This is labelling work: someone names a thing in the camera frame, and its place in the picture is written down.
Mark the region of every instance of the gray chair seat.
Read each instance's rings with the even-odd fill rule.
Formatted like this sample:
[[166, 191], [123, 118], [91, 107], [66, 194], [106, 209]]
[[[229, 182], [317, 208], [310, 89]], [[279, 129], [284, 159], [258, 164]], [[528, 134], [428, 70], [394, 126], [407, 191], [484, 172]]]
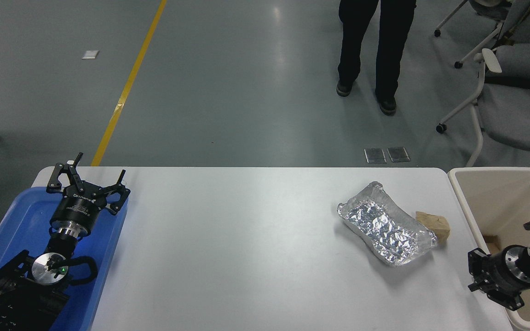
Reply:
[[475, 10], [480, 15], [490, 17], [496, 21], [504, 21], [508, 15], [509, 7], [507, 6], [487, 7], [478, 4], [474, 0], [469, 0], [469, 4], [472, 6], [473, 10]]
[[530, 90], [485, 84], [478, 107], [490, 138], [530, 151]]

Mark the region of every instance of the white table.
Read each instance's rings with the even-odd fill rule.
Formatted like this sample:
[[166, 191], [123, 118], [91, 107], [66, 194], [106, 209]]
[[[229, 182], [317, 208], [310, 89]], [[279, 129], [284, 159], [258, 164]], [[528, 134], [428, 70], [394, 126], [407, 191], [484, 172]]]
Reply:
[[[120, 169], [78, 168], [103, 186]], [[128, 214], [92, 331], [511, 330], [467, 289], [477, 245], [441, 170], [126, 170]], [[398, 268], [378, 260], [336, 212], [374, 180], [409, 214], [446, 216], [446, 245]]]

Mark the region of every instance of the robotic arm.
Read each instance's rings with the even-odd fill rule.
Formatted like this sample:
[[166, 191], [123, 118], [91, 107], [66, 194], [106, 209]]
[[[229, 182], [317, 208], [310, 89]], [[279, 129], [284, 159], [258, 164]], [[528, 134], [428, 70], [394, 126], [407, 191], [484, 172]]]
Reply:
[[[50, 240], [44, 253], [32, 257], [23, 250], [0, 268], [0, 331], [47, 331], [69, 299], [63, 291], [97, 277], [92, 257], [73, 257], [76, 245], [91, 234], [103, 209], [112, 215], [120, 211], [130, 190], [121, 183], [125, 170], [107, 187], [82, 180], [76, 172], [82, 156], [79, 153], [72, 163], [57, 163], [46, 186], [46, 192], [61, 193], [63, 198], [50, 219]], [[58, 180], [62, 174], [69, 180], [65, 188]], [[113, 194], [119, 199], [108, 203]], [[73, 279], [70, 268], [80, 264], [89, 267], [90, 275]]]
[[[530, 222], [524, 229], [530, 231]], [[467, 254], [467, 260], [473, 275], [470, 291], [481, 290], [512, 311], [524, 306], [521, 293], [530, 289], [530, 245], [510, 245], [493, 255], [476, 248]]]

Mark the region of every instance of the black shoe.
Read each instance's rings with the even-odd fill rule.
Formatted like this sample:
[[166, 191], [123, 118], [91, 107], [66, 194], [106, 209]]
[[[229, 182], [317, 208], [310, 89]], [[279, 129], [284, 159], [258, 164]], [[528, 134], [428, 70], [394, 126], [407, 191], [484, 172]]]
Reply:
[[396, 99], [394, 99], [394, 97], [381, 99], [376, 94], [376, 99], [382, 113], [385, 113], [385, 115], [388, 116], [392, 116], [396, 113]]
[[351, 93], [353, 84], [343, 84], [341, 81], [337, 82], [337, 94], [341, 97], [346, 97]]

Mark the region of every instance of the chair armrest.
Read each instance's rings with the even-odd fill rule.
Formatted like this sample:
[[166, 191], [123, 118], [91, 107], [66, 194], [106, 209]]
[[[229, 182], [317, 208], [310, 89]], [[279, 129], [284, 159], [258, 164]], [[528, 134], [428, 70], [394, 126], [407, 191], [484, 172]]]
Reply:
[[484, 57], [484, 61], [486, 61], [486, 66], [488, 67], [488, 70], [492, 71], [495, 74], [502, 74], [502, 68], [500, 67], [500, 63], [498, 63], [498, 59], [496, 58], [496, 55], [492, 50], [489, 50], [488, 48], [484, 48], [482, 50], [482, 56]]
[[476, 56], [473, 57], [473, 60], [477, 63], [486, 62], [488, 70], [495, 74], [502, 73], [502, 68], [500, 67], [500, 63], [498, 63], [496, 55], [494, 54], [494, 52], [492, 52], [492, 50], [488, 48], [482, 48], [482, 52], [477, 53]]

